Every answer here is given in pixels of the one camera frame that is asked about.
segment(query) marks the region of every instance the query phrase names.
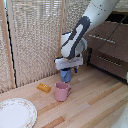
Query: yellow object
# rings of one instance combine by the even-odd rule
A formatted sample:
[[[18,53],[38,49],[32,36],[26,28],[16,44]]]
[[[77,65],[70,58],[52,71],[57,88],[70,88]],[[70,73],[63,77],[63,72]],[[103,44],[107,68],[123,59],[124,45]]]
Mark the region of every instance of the yellow object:
[[[51,87],[41,83],[37,86],[37,89],[48,93],[51,90]]]

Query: pink cup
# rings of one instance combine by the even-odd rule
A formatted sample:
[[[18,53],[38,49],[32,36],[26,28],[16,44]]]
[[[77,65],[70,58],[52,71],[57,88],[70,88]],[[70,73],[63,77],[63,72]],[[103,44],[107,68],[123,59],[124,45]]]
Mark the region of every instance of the pink cup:
[[[64,82],[56,83],[55,99],[58,101],[65,101],[71,92],[71,86]]]

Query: cable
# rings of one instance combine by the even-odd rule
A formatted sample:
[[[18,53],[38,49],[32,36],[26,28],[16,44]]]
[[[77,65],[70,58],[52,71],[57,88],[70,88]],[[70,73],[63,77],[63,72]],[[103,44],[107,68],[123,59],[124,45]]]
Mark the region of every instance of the cable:
[[[107,40],[113,35],[113,33],[116,31],[116,29],[121,25],[121,23],[126,19],[126,17],[128,16],[128,14],[125,15],[125,17],[120,21],[120,23],[116,26],[116,28],[113,30],[113,32],[110,34],[110,36],[96,49],[96,51],[101,48],[106,42]]]

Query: beige curtain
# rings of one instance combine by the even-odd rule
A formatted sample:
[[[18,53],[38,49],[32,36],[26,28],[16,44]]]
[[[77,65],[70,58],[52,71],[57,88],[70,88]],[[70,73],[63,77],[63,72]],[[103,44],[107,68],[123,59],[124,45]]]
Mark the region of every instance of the beige curtain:
[[[4,1],[0,0],[0,93],[15,88]]]
[[[62,0],[8,0],[17,85],[56,73]]]

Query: wooden table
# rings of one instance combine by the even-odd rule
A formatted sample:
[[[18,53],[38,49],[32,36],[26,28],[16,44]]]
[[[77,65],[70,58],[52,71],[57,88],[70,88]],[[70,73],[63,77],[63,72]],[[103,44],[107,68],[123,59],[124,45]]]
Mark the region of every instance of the wooden table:
[[[33,128],[110,128],[128,102],[128,86],[92,66],[80,66],[77,74],[72,70],[72,92],[65,102],[54,98],[58,81],[60,74],[19,87],[0,94],[0,102],[11,98],[31,101],[38,114]],[[40,83],[51,91],[38,90]]]

